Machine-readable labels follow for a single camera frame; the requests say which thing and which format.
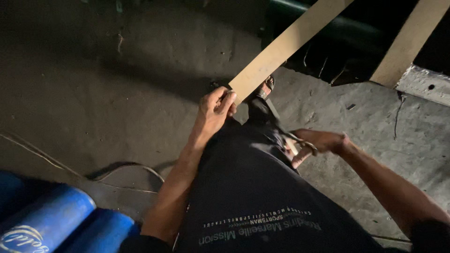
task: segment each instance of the concrete floor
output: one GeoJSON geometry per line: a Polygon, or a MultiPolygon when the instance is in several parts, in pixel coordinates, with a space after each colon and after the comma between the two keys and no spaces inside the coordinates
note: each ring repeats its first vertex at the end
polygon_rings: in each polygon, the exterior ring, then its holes
{"type": "MultiPolygon", "coordinates": [[[[235,76],[259,52],[264,5],[176,0],[10,1],[0,58],[0,130],[14,132],[78,173],[123,162],[164,176],[195,120],[210,80],[235,76]]],[[[371,83],[331,88],[279,68],[271,99],[288,129],[345,131],[355,143],[450,210],[450,108],[371,83]],[[346,110],[356,104],[352,110],[346,110]]],[[[236,118],[246,119],[246,108],[236,118]]],[[[0,167],[68,182],[100,207],[141,220],[155,194],[79,179],[0,140],[0,167]]],[[[406,239],[358,176],[333,155],[310,158],[302,176],[347,209],[371,234],[406,239]]],[[[139,168],[107,183],[157,190],[139,168]]]]}

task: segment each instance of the right hand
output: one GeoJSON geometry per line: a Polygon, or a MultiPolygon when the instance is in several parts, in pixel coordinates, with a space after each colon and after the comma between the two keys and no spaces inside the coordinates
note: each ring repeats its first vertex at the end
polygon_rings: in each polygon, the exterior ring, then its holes
{"type": "MultiPolygon", "coordinates": [[[[325,131],[314,131],[309,129],[298,129],[292,132],[297,138],[311,142],[320,153],[332,152],[339,154],[344,145],[350,142],[344,133],[333,133],[325,131]]],[[[298,155],[292,159],[292,166],[297,168],[312,153],[312,149],[304,147],[298,155]]]]}

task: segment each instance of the person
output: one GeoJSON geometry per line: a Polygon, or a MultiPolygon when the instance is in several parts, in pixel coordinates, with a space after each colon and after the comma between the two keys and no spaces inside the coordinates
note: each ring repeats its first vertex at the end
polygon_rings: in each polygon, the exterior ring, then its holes
{"type": "MultiPolygon", "coordinates": [[[[290,159],[263,110],[249,103],[245,124],[232,118],[235,99],[234,92],[219,87],[201,100],[187,144],[144,218],[141,235],[124,241],[121,251],[394,250],[380,246],[346,210],[300,177],[295,168],[311,154],[309,147],[290,159]]],[[[450,217],[423,191],[345,134],[293,133],[320,153],[346,161],[411,239],[414,252],[450,250],[450,217]]]]}

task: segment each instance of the gray concrete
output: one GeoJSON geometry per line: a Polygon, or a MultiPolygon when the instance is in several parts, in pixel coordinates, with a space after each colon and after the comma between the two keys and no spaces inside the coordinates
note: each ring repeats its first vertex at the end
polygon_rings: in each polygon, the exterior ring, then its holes
{"type": "MultiPolygon", "coordinates": [[[[0,58],[1,130],[17,133],[82,175],[127,161],[167,175],[209,81],[232,78],[259,53],[256,32],[264,6],[254,1],[236,6],[212,1],[205,8],[196,1],[128,4],[118,14],[114,1],[9,3],[0,58]],[[245,13],[249,6],[259,9],[245,13]]],[[[450,108],[408,96],[394,140],[396,91],[371,83],[331,88],[285,68],[274,75],[271,99],[286,127],[345,131],[450,209],[450,108]],[[346,110],[350,104],[356,107],[346,110]]],[[[244,121],[245,107],[239,110],[236,118],[244,121]]],[[[77,185],[99,206],[134,219],[154,201],[154,194],[74,178],[8,141],[0,140],[0,148],[3,169],[77,185]]],[[[341,159],[310,158],[300,172],[371,234],[406,239],[341,159]]],[[[108,183],[157,188],[144,170],[113,177],[108,183]]]]}

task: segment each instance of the left hand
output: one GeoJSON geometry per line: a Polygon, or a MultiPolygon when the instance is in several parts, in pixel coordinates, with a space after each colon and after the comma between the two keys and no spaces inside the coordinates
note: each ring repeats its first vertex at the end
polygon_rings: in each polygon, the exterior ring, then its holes
{"type": "Polygon", "coordinates": [[[225,87],[219,87],[200,100],[197,119],[192,134],[204,143],[223,126],[226,117],[236,113],[236,93],[229,92],[225,87]]]}

